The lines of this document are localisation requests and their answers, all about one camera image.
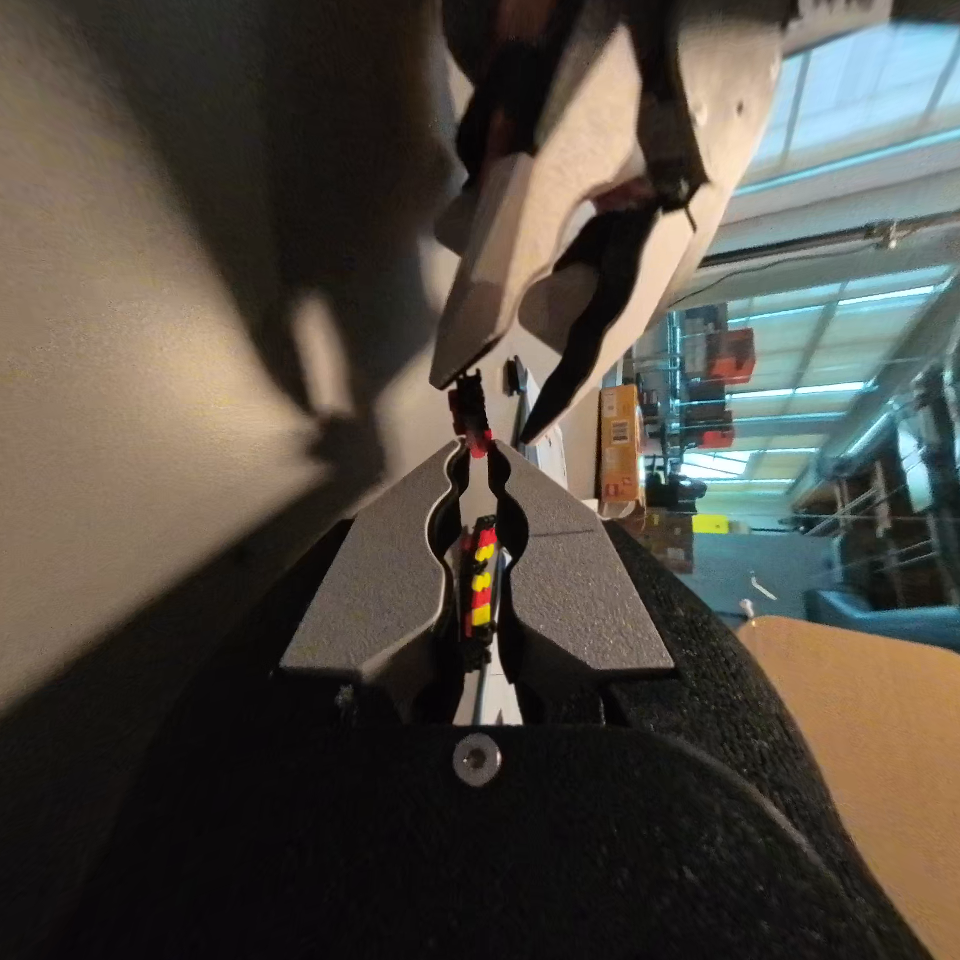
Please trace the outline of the orange cardboard box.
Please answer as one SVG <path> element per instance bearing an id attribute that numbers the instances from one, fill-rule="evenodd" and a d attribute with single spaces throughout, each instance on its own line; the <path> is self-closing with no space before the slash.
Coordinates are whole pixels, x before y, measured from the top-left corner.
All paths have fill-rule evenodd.
<path id="1" fill-rule="evenodd" d="M 599 393 L 597 492 L 601 514 L 626 517 L 645 495 L 644 431 L 639 391 L 634 383 Z"/>

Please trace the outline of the building instruction booklet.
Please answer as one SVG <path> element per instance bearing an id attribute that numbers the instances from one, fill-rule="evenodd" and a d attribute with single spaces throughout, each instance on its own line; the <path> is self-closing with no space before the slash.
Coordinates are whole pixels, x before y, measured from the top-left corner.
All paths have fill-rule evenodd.
<path id="1" fill-rule="evenodd" d="M 513 396 L 513 398 L 518 399 L 515 424 L 511 435 L 513 448 L 518 455 L 556 481 L 559 486 L 567 489 L 569 482 L 562 430 L 559 427 L 553 427 L 537 443 L 528 444 L 520 441 L 522 429 L 526 426 L 529 414 L 539 397 L 539 386 L 533 374 L 526 366 L 524 368 L 526 371 L 525 390 L 522 394 Z M 458 726 L 517 726 L 522 725 L 523 722 L 519 695 L 507 670 L 508 661 L 513 657 L 513 643 L 509 636 L 510 624 L 508 623 L 506 606 L 509 598 L 508 573 L 513 557 L 502 540 L 498 538 L 498 541 L 500 555 L 498 601 L 495 609 L 496 636 L 491 648 L 491 660 L 480 671 L 471 674 L 465 673 L 461 702 L 454 716 L 454 724 Z M 456 556 L 459 564 L 458 577 L 461 549 L 460 544 L 459 553 Z"/>

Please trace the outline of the large glass window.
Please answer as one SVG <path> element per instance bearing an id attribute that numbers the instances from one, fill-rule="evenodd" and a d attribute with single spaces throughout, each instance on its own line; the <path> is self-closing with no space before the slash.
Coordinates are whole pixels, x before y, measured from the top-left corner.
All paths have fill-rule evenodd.
<path id="1" fill-rule="evenodd" d="M 787 59 L 773 113 L 678 302 L 753 335 L 747 383 L 690 393 L 727 449 L 681 471 L 713 500 L 804 498 L 951 338 L 958 285 L 958 27 L 874 27 Z"/>

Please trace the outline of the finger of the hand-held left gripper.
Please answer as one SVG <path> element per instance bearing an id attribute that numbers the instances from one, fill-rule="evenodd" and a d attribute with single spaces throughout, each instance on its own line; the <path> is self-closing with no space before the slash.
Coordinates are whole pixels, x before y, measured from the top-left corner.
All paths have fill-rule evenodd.
<path id="1" fill-rule="evenodd" d="M 593 389 L 706 254 L 760 144 L 785 45 L 784 2 L 670 2 L 646 36 L 636 140 L 643 170 L 594 199 L 521 324 L 562 346 L 528 415 L 539 440 Z"/>
<path id="2" fill-rule="evenodd" d="M 438 243 L 459 265 L 438 324 L 433 387 L 448 388 L 507 336 L 561 258 L 578 211 L 633 174 L 641 91 L 624 16 L 594 15 L 592 64 L 540 149 L 467 176 L 438 216 Z"/>

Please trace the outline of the red and black brick assembly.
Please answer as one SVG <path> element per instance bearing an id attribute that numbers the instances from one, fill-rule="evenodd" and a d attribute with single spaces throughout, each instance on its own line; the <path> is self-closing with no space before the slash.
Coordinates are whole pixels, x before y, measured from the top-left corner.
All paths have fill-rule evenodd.
<path id="1" fill-rule="evenodd" d="M 471 433 L 491 430 L 486 411 L 483 376 L 479 369 L 458 376 L 447 392 L 454 434 L 467 441 Z"/>

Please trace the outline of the black yellow red brick assembly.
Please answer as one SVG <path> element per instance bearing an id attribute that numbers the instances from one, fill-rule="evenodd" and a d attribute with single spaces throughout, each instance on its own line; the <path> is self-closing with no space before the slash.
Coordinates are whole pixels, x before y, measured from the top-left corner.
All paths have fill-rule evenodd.
<path id="1" fill-rule="evenodd" d="M 480 671 L 492 659 L 497 635 L 498 565 L 497 518 L 477 518 L 461 540 L 460 653 L 466 674 Z"/>

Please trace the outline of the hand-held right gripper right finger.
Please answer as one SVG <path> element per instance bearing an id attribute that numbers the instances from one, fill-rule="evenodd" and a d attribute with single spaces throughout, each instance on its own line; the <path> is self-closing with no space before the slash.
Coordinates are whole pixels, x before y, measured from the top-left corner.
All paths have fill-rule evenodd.
<path id="1" fill-rule="evenodd" d="M 612 684 L 676 671 L 597 513 L 496 440 L 487 453 L 507 560 L 499 655 L 522 724 L 602 724 Z"/>

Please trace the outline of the light wooden tabletop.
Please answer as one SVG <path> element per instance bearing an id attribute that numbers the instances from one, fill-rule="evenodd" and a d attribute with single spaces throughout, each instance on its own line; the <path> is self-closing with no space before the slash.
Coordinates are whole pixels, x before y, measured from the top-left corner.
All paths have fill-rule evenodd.
<path id="1" fill-rule="evenodd" d="M 737 631 L 847 832 L 935 958 L 959 957 L 959 655 L 762 616 Z"/>

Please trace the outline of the brown cardboard boxes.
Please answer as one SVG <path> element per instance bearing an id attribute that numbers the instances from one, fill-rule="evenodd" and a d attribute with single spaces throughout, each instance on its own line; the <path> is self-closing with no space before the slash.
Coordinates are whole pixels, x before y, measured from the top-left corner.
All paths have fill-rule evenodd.
<path id="1" fill-rule="evenodd" d="M 694 571 L 694 515 L 665 509 L 645 512 L 639 542 L 667 570 L 678 575 Z"/>

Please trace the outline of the shelf with red crates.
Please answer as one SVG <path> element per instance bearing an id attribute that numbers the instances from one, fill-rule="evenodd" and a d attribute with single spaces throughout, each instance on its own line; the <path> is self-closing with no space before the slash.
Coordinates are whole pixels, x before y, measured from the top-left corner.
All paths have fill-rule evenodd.
<path id="1" fill-rule="evenodd" d="M 667 480 L 731 484 L 749 453 L 734 450 L 731 395 L 757 363 L 754 332 L 731 322 L 725 303 L 669 312 L 631 348 L 649 470 Z"/>

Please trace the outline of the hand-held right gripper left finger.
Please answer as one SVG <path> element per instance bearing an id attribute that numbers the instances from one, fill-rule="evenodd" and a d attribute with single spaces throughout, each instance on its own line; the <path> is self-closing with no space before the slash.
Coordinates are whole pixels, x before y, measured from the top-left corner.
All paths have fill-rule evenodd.
<path id="1" fill-rule="evenodd" d="M 284 675 L 377 690 L 403 721 L 450 722 L 464 689 L 457 583 L 464 444 L 360 510 L 279 661 Z"/>

